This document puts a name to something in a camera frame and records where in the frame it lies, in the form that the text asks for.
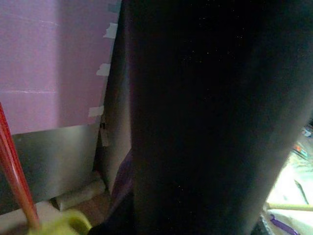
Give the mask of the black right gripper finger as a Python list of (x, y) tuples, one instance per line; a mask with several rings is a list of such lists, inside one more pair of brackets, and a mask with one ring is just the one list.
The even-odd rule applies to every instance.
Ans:
[(139, 235), (248, 235), (313, 112), (310, 0), (127, 0)]

